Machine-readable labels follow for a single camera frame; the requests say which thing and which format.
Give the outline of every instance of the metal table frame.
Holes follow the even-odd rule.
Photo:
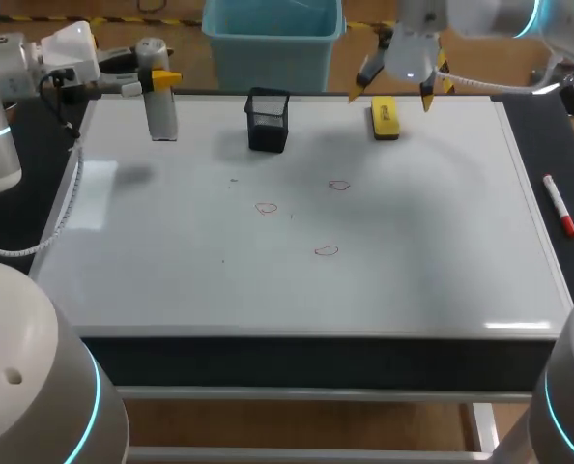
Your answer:
[[[445,402],[466,403],[474,452],[392,451],[346,449],[245,449],[195,447],[130,447],[128,462],[225,462],[225,463],[502,463],[529,448],[525,414],[500,446],[491,403],[518,403],[530,400],[521,393],[334,391],[246,388],[120,387],[124,399],[154,400],[280,400],[355,402]]]

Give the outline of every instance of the wooden floor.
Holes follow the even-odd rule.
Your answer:
[[[150,5],[155,0],[147,0]],[[394,19],[392,0],[343,0],[350,21]],[[134,0],[2,0],[4,15],[138,16]],[[169,0],[159,14],[147,17],[200,19],[203,0]],[[35,40],[61,28],[61,23],[17,23],[0,31],[22,31]],[[200,30],[102,24],[95,27],[101,48],[132,45],[142,37],[164,38],[175,48],[172,69],[183,73],[183,87],[217,88],[208,40]],[[504,84],[525,85],[534,67],[544,66],[547,51],[531,41],[465,41],[443,35],[455,73]],[[373,51],[376,37],[353,30],[335,46],[329,90],[347,92],[363,57]],[[371,92],[416,89],[381,75]],[[470,88],[458,87],[459,92]],[[374,450],[467,450],[464,418],[453,404],[359,404],[281,402],[128,401],[134,445],[196,447],[329,448]],[[503,435],[525,410],[524,405],[498,405],[496,418]]]

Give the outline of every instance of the red marker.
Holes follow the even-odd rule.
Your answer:
[[[549,192],[549,196],[554,202],[554,206],[558,211],[561,219],[561,225],[564,228],[564,232],[568,237],[574,237],[574,222],[570,214],[568,214],[568,210],[566,209],[566,205],[564,205],[564,200],[561,199],[560,191],[556,184],[554,183],[554,178],[551,177],[550,174],[547,174],[543,178],[543,182],[545,183],[545,187]]]

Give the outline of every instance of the black mat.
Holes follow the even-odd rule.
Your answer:
[[[554,176],[574,219],[574,131],[559,98],[504,96],[532,188],[574,299],[574,240],[567,239],[542,187]],[[69,110],[80,122],[85,105]],[[13,127],[23,167],[17,188],[0,194],[0,247],[40,238],[72,142],[38,101]],[[31,258],[10,260],[27,273]],[[551,342],[354,338],[86,339],[116,385],[358,388],[530,392]]]

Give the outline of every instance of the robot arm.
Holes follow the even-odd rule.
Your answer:
[[[398,20],[392,27],[390,40],[380,38],[378,52],[362,66],[350,100],[381,69],[395,78],[427,88],[432,87],[436,77],[448,77],[437,69],[439,34],[448,27],[469,39],[533,37],[554,53],[551,68],[561,58],[574,62],[574,0],[399,0]],[[487,85],[470,79],[458,80]],[[498,88],[525,93],[533,90]]]
[[[60,124],[78,137],[58,109],[43,95],[51,79],[59,89],[92,82],[117,85],[126,97],[143,95],[150,135],[177,139],[178,125],[171,86],[182,79],[169,71],[168,50],[160,39],[143,39],[134,48],[99,53],[90,25],[80,21],[29,43],[22,34],[0,36],[0,191],[16,185],[21,170],[3,104],[43,98]],[[102,72],[102,65],[109,72]]]

